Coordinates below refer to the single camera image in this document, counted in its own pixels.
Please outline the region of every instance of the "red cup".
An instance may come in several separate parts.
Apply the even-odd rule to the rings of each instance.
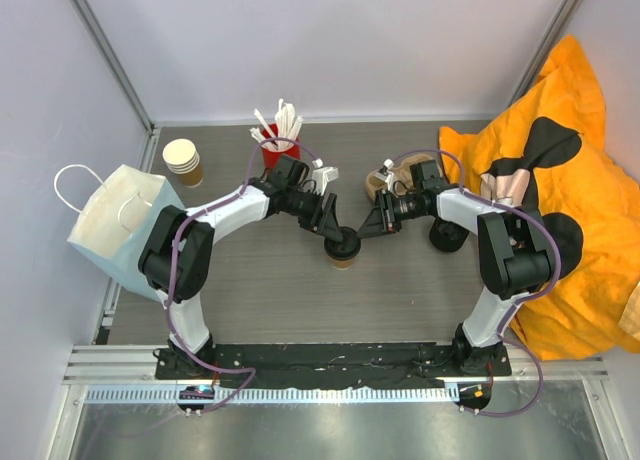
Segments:
[[[269,127],[271,127],[271,130],[273,130],[273,133],[278,135],[278,126],[275,123],[272,123],[271,125],[269,125]],[[266,130],[262,130],[262,135],[264,135],[264,138],[266,138],[267,140],[271,138],[271,135],[269,135]],[[272,152],[264,145],[262,145],[262,159],[264,160],[265,168],[273,170],[273,167],[275,167],[276,163],[278,163],[280,155],[282,155],[283,153],[300,160],[300,146],[296,145],[295,143],[290,143],[289,148],[283,150],[282,152]]]

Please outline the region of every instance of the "black cup lid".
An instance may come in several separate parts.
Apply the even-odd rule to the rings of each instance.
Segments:
[[[324,251],[335,260],[351,260],[360,253],[361,242],[357,232],[350,227],[340,227],[342,242],[324,241]]]

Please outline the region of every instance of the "orange cloth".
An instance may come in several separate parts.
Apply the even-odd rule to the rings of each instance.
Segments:
[[[640,321],[640,302],[629,304],[619,325],[640,281],[640,190],[604,153],[604,137],[602,92],[571,36],[553,49],[531,90],[481,133],[440,131],[440,148],[465,166],[465,186],[515,206],[537,205],[558,244],[561,280],[511,323],[543,360],[614,345],[640,353],[640,336],[633,337],[640,325],[626,326]],[[456,165],[443,161],[458,182]]]

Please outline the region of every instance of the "gray wooden tabletop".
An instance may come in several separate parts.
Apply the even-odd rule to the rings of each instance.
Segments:
[[[442,122],[310,124],[300,139],[337,166],[330,184],[338,221],[358,228],[371,210],[364,179],[389,157],[437,146]],[[448,122],[478,132],[486,121]],[[256,144],[247,126],[164,128],[152,172],[167,175],[188,207],[208,203],[244,178]],[[205,178],[188,189],[171,176],[162,148],[176,138],[197,146]],[[262,172],[257,159],[254,174]],[[294,217],[272,216],[216,244],[202,290],[205,321],[217,342],[378,342],[449,340],[480,294],[477,247],[470,236],[454,254],[428,240],[430,219],[405,222],[399,234],[363,241],[356,263],[333,268],[323,239]],[[123,291],[110,344],[164,343],[168,330],[159,303]]]

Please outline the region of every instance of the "wall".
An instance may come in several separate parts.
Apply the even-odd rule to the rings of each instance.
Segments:
[[[144,132],[69,0],[0,0],[0,446],[41,458],[73,344],[91,340],[106,277],[65,239],[76,215],[54,195],[60,167],[107,176]],[[96,184],[63,178],[83,205]]]
[[[640,16],[637,0],[584,0],[568,32],[582,43],[607,102],[606,150],[640,181]],[[605,356],[626,437],[640,458],[640,355]]]
[[[89,0],[149,114],[503,110],[561,0]]]

